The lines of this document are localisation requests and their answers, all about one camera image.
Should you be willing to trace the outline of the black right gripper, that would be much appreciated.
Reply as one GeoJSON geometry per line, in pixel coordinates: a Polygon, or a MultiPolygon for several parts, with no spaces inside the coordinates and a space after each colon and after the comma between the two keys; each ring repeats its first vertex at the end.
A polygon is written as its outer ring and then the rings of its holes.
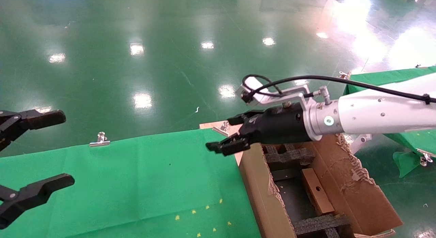
{"type": "Polygon", "coordinates": [[[265,110],[249,110],[227,119],[230,125],[242,124],[239,134],[220,142],[207,142],[207,150],[229,156],[249,150],[253,143],[270,145],[310,142],[299,103],[288,108],[274,106],[265,110]]]}

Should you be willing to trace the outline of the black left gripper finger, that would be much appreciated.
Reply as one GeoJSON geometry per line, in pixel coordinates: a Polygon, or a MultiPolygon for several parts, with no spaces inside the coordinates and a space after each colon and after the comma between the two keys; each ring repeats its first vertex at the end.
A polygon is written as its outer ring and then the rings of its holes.
{"type": "Polygon", "coordinates": [[[24,212],[46,204],[55,191],[74,184],[73,176],[62,173],[28,184],[19,191],[1,185],[0,229],[9,227],[24,212]]]}
{"type": "Polygon", "coordinates": [[[0,111],[0,150],[17,140],[28,130],[38,130],[66,122],[62,110],[40,113],[37,110],[22,112],[0,111]]]}

